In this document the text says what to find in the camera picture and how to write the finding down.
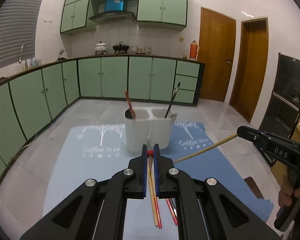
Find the right hand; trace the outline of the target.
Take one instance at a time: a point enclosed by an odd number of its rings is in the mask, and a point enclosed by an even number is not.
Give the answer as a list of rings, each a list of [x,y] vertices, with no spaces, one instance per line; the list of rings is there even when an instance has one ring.
[[[283,176],[281,189],[278,196],[278,204],[280,207],[289,207],[292,204],[292,197],[300,198],[300,187],[294,189],[289,181],[289,176],[286,174]]]

